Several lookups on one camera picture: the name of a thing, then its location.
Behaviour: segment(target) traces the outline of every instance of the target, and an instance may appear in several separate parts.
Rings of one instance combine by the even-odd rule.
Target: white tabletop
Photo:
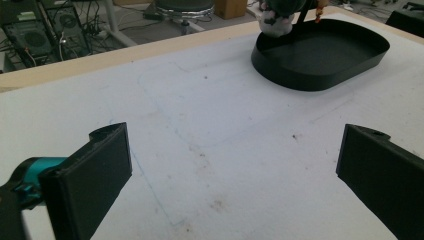
[[[127,122],[133,176],[93,239],[395,239],[335,173],[346,123],[424,155],[424,48],[383,35],[381,63],[300,92],[252,67],[257,34],[0,94],[0,183]],[[47,211],[25,217],[54,239]]]

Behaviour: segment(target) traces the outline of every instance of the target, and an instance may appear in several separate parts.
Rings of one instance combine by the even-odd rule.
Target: oval black tray
[[[261,33],[251,58],[255,69],[276,84],[320,91],[375,67],[389,48],[385,38],[367,28],[322,19],[294,24],[280,38]]]

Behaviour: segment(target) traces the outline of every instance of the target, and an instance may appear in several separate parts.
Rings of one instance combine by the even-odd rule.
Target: brown box
[[[230,19],[244,16],[247,0],[215,0],[215,15]]]
[[[123,5],[134,5],[134,4],[145,4],[151,3],[153,0],[113,0],[113,3],[123,6]]]

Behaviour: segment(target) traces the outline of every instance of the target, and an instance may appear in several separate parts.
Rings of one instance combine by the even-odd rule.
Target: office chair
[[[182,20],[182,35],[188,33],[190,27],[188,19],[209,16],[214,10],[213,0],[155,0],[152,5],[157,14],[170,19]]]
[[[386,24],[424,38],[424,5],[408,2],[393,11]]]

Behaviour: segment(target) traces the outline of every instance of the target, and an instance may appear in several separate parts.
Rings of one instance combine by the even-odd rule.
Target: plush toy
[[[305,5],[307,0],[264,0],[261,1],[260,8],[262,16],[259,20],[261,31],[269,36],[278,38],[291,32],[294,13],[298,12]],[[329,0],[316,0],[316,20],[319,22],[323,8]]]

